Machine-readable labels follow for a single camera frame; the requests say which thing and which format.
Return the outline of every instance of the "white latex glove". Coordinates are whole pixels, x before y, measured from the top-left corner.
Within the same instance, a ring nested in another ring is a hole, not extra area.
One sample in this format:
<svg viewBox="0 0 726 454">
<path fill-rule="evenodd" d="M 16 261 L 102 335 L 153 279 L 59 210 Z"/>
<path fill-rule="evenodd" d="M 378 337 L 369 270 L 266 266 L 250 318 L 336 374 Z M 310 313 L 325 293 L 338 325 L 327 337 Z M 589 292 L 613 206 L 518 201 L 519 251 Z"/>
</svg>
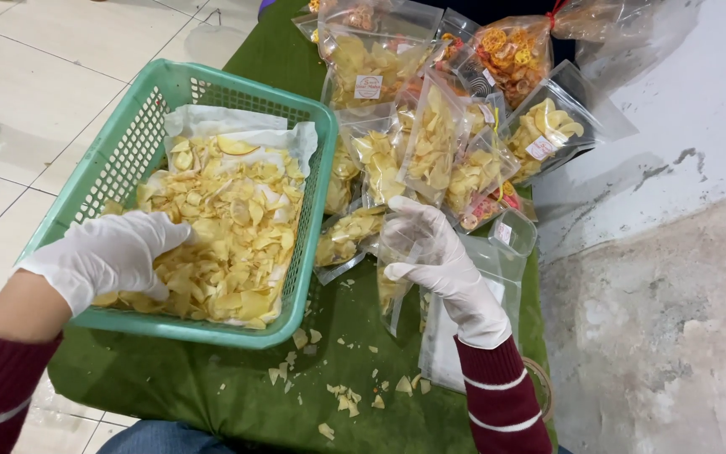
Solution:
<svg viewBox="0 0 726 454">
<path fill-rule="evenodd" d="M 458 339 L 469 346 L 492 349 L 511 336 L 506 312 L 472 263 L 458 234 L 445 215 L 429 205 L 397 195 L 388 206 L 413 216 L 432 228 L 440 248 L 440 265 L 391 263 L 384 273 L 390 280 L 402 277 L 424 286 L 444 299 L 450 318 L 458 325 Z"/>
<path fill-rule="evenodd" d="M 153 260 L 187 240 L 195 240 L 192 227 L 173 224 L 163 212 L 106 215 L 73 225 L 62 239 L 39 248 L 15 270 L 43 275 L 75 317 L 96 296 L 111 292 L 142 292 L 165 301 L 169 290 L 153 271 Z"/>
</svg>

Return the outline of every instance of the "green plastic basket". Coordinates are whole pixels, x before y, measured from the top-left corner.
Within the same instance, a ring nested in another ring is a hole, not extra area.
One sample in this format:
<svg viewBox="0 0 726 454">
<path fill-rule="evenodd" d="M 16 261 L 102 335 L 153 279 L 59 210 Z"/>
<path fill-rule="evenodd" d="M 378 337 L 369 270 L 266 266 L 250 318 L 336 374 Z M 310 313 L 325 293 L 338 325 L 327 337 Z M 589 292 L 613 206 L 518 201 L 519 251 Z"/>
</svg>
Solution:
<svg viewBox="0 0 726 454">
<path fill-rule="evenodd" d="M 331 111 L 308 98 L 206 66 L 167 60 L 150 62 L 108 118 L 21 257 L 62 238 L 71 224 L 97 217 L 106 199 L 131 207 L 136 199 L 136 183 L 159 168 L 165 156 L 164 114 L 184 104 L 282 116 L 288 119 L 289 128 L 299 121 L 316 123 L 318 152 L 310 159 L 295 251 L 282 292 L 281 315 L 264 330 L 250 330 L 165 314 L 91 307 L 71 323 L 240 348 L 261 349 L 283 343 L 293 335 L 304 315 L 338 135 Z"/>
</svg>

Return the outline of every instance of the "green tablecloth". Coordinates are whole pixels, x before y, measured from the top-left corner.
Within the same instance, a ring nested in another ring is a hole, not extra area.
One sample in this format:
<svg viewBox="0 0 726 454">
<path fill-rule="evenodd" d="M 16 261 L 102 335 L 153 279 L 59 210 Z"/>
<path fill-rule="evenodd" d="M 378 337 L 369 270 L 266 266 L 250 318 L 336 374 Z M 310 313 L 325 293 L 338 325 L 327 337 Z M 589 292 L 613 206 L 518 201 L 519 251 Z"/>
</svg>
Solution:
<svg viewBox="0 0 726 454">
<path fill-rule="evenodd" d="M 318 98 L 326 68 L 316 46 L 289 19 L 305 0 L 278 0 L 224 68 L 228 72 L 310 98 Z M 536 252 L 523 276 L 520 343 L 523 354 L 548 368 L 539 310 Z M 281 380 L 271 386 L 268 368 L 277 367 L 295 346 L 287 342 L 266 351 L 148 338 L 122 333 L 66 329 L 66 340 L 49 365 L 55 390 L 92 406 L 139 418 L 186 421 L 224 438 L 242 438 L 296 451 L 461 454 L 476 452 L 469 433 L 465 397 L 434 388 L 408 397 L 395 393 L 399 377 L 418 373 L 421 335 L 418 294 L 402 310 L 400 338 L 378 320 L 374 261 L 367 259 L 327 287 L 314 281 L 313 313 L 302 327 L 319 331 L 315 356 L 299 353 L 288 372 L 292 389 Z M 345 345 L 337 342 L 345 340 Z M 368 346 L 377 346 L 372 353 Z M 372 378 L 378 369 L 376 379 Z M 386 409 L 373 409 L 374 386 Z M 348 418 L 326 385 L 346 385 L 363 396 L 360 415 Z M 335 441 L 318 433 L 326 422 Z M 549 422 L 556 445 L 556 433 Z"/>
</svg>

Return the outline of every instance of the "person's left hand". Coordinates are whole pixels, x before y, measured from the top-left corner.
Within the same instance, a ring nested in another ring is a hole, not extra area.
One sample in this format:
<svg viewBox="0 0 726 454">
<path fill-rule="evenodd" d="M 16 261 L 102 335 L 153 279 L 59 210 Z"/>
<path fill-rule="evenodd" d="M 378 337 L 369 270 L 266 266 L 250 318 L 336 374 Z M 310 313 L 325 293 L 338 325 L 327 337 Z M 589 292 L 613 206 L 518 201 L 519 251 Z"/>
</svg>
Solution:
<svg viewBox="0 0 726 454">
<path fill-rule="evenodd" d="M 73 225 L 62 239 L 39 248 L 15 269 L 43 275 L 74 317 L 96 296 L 111 292 L 142 292 L 165 301 L 169 290 L 153 271 L 153 260 L 194 240 L 189 224 L 173 224 L 163 212 L 129 211 Z"/>
</svg>

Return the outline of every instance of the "white tile floor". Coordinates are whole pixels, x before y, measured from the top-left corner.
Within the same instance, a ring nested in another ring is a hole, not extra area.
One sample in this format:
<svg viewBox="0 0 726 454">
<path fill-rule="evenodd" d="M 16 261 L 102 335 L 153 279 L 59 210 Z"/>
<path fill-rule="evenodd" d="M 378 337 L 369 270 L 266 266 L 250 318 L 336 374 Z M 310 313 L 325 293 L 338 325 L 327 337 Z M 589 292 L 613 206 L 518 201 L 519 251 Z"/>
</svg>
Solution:
<svg viewBox="0 0 726 454">
<path fill-rule="evenodd" d="M 139 70 L 162 57 L 222 67 L 258 5 L 0 0 L 0 288 Z M 55 394 L 45 375 L 14 452 L 94 453 L 135 421 Z"/>
</svg>

